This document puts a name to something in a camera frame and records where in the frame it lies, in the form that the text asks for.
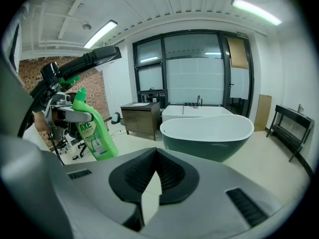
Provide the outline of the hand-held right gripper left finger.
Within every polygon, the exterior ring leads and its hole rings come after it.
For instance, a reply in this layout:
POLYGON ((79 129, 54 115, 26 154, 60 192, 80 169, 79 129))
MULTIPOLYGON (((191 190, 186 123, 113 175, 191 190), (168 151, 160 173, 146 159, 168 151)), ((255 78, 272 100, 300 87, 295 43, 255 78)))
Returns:
POLYGON ((154 155, 154 148, 146 148, 63 167, 59 197, 74 239, 155 239, 143 232, 142 214, 154 155))

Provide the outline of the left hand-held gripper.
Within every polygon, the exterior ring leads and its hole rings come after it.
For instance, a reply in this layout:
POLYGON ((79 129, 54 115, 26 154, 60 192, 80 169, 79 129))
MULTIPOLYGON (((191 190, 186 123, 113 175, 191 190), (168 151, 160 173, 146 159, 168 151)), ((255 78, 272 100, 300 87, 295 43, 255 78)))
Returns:
POLYGON ((68 122, 79 123, 93 120, 91 113, 73 110, 71 107, 70 95, 63 92, 58 92, 48 101, 43 113, 52 135, 64 135, 68 122))

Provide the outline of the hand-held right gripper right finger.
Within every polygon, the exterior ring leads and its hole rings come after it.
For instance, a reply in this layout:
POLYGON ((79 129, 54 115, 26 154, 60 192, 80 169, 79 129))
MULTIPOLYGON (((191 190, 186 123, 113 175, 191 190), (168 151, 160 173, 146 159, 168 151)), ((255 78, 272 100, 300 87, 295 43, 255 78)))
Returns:
POLYGON ((230 238, 253 228, 243 211, 261 224, 282 207, 270 191, 223 163, 172 150, 168 154, 196 168, 199 183, 183 202, 160 206, 142 229, 145 237, 230 238))

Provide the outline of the green plastic bottle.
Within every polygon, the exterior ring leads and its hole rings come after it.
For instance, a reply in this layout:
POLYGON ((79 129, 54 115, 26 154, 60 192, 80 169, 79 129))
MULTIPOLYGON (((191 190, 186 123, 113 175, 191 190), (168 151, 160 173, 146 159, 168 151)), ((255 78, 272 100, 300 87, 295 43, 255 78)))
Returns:
POLYGON ((93 116, 91 122, 76 123, 82 139, 96 160, 117 157, 118 149, 109 135, 102 116, 92 106, 85 103, 86 96, 85 88, 78 90, 72 104, 73 110, 91 113, 93 116))

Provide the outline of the black office chair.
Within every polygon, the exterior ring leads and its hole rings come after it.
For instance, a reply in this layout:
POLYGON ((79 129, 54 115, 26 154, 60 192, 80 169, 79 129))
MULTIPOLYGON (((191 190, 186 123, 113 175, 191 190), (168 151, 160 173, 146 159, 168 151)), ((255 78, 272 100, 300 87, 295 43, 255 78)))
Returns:
POLYGON ((81 143, 81 141, 83 139, 82 139, 82 136, 80 135, 78 129, 77 128, 71 128, 69 130, 68 136, 71 138, 71 140, 70 140, 71 146, 76 145, 78 147, 78 149, 81 150, 79 155, 78 155, 78 157, 82 158, 83 154, 84 154, 84 151, 86 150, 87 146, 86 146, 85 142, 81 143))

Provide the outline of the dark green freestanding bathtub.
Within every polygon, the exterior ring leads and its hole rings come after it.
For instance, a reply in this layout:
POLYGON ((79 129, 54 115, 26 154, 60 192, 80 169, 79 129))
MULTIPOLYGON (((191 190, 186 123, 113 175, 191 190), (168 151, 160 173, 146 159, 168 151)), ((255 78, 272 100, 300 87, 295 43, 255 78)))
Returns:
POLYGON ((233 114, 169 119, 160 125, 168 150, 224 162, 238 152, 254 132, 246 117, 233 114))

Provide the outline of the wooden vanity cabinet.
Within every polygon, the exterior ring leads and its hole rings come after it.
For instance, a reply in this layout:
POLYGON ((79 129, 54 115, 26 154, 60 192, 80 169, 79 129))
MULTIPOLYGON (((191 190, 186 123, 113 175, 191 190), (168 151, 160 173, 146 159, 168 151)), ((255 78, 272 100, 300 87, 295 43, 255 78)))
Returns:
POLYGON ((121 113, 126 133, 144 133, 156 140, 156 132, 160 126, 160 103, 150 103, 144 107, 131 107, 129 103, 121 106, 121 113))

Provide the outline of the ceiling tube light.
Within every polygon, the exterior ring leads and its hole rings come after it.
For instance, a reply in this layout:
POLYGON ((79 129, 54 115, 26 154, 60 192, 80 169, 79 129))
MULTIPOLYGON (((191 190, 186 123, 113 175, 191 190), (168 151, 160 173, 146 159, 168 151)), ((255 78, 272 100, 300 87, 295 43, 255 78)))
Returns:
POLYGON ((97 41, 99 41, 106 33, 111 31, 118 25, 114 20, 109 20, 101 29, 99 29, 84 45, 85 49, 90 49, 97 41))
POLYGON ((231 5, 237 9, 244 10, 244 11, 249 12, 257 17, 260 17, 260 18, 266 20, 267 22, 271 23, 272 25, 278 26, 278 25, 282 24, 282 21, 280 19, 278 19, 277 17, 275 17, 274 15, 269 13, 268 11, 254 5, 254 4, 251 4, 247 1, 232 0, 231 5))

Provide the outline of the white built-in bathtub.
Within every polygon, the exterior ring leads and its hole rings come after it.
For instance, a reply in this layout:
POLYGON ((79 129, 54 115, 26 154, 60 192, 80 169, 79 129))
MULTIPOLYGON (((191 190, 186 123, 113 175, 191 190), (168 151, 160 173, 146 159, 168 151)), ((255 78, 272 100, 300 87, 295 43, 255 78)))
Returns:
POLYGON ((170 119, 177 118, 196 118, 196 117, 212 117, 217 115, 232 114, 229 110, 224 107, 212 107, 212 106, 202 106, 202 107, 191 107, 191 106, 172 106, 169 105, 162 112, 161 118, 162 122, 170 119))

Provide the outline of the cardboard sheet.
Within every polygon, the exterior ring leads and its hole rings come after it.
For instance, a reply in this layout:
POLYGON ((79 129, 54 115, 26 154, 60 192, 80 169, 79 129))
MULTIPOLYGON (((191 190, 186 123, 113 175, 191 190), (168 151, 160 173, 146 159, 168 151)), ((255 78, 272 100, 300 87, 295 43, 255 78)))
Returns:
POLYGON ((268 122, 272 97, 269 95, 259 95, 258 108, 254 122, 254 131, 264 131, 268 122))

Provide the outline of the black metal rack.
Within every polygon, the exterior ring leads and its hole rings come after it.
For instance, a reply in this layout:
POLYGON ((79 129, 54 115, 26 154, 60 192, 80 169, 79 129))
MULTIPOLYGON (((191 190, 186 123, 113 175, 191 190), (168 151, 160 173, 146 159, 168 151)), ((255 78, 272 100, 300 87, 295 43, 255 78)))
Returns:
POLYGON ((289 159, 292 161, 304 147, 314 124, 315 121, 312 118, 291 108, 276 105, 275 114, 266 136, 275 135, 283 140, 292 152, 289 159))

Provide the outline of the black bathtub faucet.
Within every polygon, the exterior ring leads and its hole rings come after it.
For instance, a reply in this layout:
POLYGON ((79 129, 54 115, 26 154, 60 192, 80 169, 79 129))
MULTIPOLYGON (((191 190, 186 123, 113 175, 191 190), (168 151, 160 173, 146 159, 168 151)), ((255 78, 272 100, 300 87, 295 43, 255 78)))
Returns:
POLYGON ((197 101, 195 103, 185 102, 184 106, 190 106, 193 108, 201 107, 202 106, 202 98, 200 95, 197 96, 197 101))

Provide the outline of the brown paper sheet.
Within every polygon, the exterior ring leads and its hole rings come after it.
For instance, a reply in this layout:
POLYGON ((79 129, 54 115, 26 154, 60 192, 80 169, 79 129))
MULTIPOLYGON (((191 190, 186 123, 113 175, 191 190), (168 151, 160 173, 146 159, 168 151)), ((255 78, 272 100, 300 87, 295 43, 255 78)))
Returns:
POLYGON ((227 37, 231 66, 233 68, 249 69, 244 41, 227 37))

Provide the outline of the black window frame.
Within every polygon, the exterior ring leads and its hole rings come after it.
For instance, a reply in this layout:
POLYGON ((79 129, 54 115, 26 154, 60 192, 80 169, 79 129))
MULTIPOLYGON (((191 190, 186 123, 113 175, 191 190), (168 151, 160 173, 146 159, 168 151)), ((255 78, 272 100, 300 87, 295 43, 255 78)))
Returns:
POLYGON ((254 94, 249 39, 223 30, 180 30, 133 43, 139 101, 158 98, 162 108, 195 103, 248 117, 254 94), (244 41, 249 69, 233 68, 227 37, 244 41))

